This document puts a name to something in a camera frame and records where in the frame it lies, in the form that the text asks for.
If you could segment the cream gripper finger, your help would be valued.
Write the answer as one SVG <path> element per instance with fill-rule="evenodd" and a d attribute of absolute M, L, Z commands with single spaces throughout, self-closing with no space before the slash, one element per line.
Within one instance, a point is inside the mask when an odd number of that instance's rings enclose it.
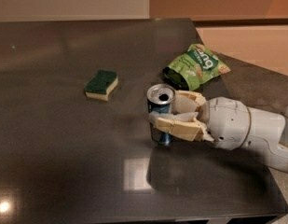
<path fill-rule="evenodd" d="M 148 118 L 152 126 L 186 141 L 210 141 L 214 138 L 208 133 L 207 125 L 197 120 L 197 112 L 166 114 L 153 111 Z"/>
<path fill-rule="evenodd" d="M 176 91 L 172 105 L 175 113 L 198 112 L 206 103 L 206 98 L 195 91 Z"/>

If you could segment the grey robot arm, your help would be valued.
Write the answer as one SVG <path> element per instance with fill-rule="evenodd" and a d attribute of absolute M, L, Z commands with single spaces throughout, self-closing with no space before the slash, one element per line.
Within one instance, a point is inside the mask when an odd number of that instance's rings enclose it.
<path fill-rule="evenodd" d="M 242 148 L 288 174 L 288 118 L 225 97 L 205 99 L 193 91 L 155 89 L 148 100 L 160 105 L 149 114 L 152 127 L 186 141 L 215 148 Z"/>

